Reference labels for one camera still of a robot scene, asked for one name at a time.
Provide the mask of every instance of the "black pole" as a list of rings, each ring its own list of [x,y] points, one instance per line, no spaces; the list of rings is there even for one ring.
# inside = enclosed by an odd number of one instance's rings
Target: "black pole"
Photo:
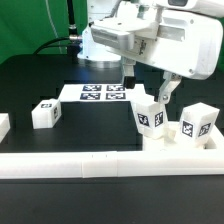
[[[77,35],[77,28],[75,25],[75,17],[74,17],[72,0],[67,0],[67,7],[68,7],[68,19],[69,19],[69,28],[68,28],[69,35]]]

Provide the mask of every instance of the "black cable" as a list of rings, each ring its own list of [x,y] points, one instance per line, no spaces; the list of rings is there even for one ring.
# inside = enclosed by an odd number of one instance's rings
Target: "black cable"
[[[68,20],[69,20],[69,35],[77,35],[72,0],[67,0],[67,7],[68,7]]]
[[[114,5],[114,7],[113,7],[113,9],[112,9],[112,11],[110,13],[110,15],[107,16],[106,18],[112,18],[112,17],[114,17],[114,15],[116,14],[116,12],[117,12],[117,10],[118,10],[119,5],[120,5],[121,2],[122,2],[122,0],[117,0],[117,2],[115,3],[115,5]]]
[[[69,40],[69,37],[59,37],[59,38],[50,40],[50,41],[48,41],[48,42],[42,44],[39,48],[37,48],[37,50],[34,51],[33,54],[38,54],[42,49],[46,48],[46,47],[49,46],[50,44],[53,44],[53,43],[56,43],[56,42],[60,42],[60,41],[63,41],[63,40]]]
[[[42,51],[42,50],[44,50],[44,49],[46,49],[46,48],[67,47],[67,46],[68,46],[67,44],[64,44],[64,45],[49,45],[49,46],[44,46],[44,47],[42,47],[40,51]]]

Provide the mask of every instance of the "marker sheet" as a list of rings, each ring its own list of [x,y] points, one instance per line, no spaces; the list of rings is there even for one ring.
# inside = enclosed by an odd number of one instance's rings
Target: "marker sheet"
[[[134,89],[125,89],[121,84],[68,84],[64,85],[59,100],[61,102],[102,102],[130,101],[138,94],[144,94],[143,84]]]

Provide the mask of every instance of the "black table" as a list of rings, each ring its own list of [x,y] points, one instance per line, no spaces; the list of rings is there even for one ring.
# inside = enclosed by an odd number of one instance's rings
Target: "black table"
[[[159,70],[138,64],[136,73],[148,93],[161,85]],[[9,113],[11,130],[1,152],[141,150],[129,102],[63,103],[54,128],[32,128],[32,109],[43,99],[57,98],[64,84],[120,79],[119,69],[82,67],[66,56],[8,59],[0,66],[0,112]],[[177,120],[183,106],[198,100],[223,107],[217,95],[222,83],[218,71],[206,81],[183,80],[167,106],[169,118]],[[222,112],[218,121],[222,130]],[[222,175],[1,180],[0,223],[221,224],[223,189]]]

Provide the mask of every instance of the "white block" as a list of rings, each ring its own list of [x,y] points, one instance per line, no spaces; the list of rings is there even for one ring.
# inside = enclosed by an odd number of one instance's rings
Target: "white block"
[[[118,177],[224,173],[224,150],[138,151],[118,153]]]
[[[182,145],[198,147],[207,143],[219,109],[197,103],[183,109],[180,128],[174,140]]]
[[[87,177],[116,177],[117,152],[94,152],[82,162],[82,175]]]
[[[9,129],[9,115],[5,113],[0,114],[0,142],[4,139]]]
[[[142,151],[164,149],[164,138],[153,139],[143,135]]]
[[[206,149],[224,149],[224,137],[219,129],[214,125],[205,145]]]
[[[82,160],[81,153],[4,153],[0,178],[80,178]]]
[[[33,128],[52,128],[61,117],[59,100],[43,100],[32,111]]]
[[[155,102],[153,96],[142,94],[136,96],[131,105],[140,134],[153,139],[165,134],[167,114],[164,104]]]

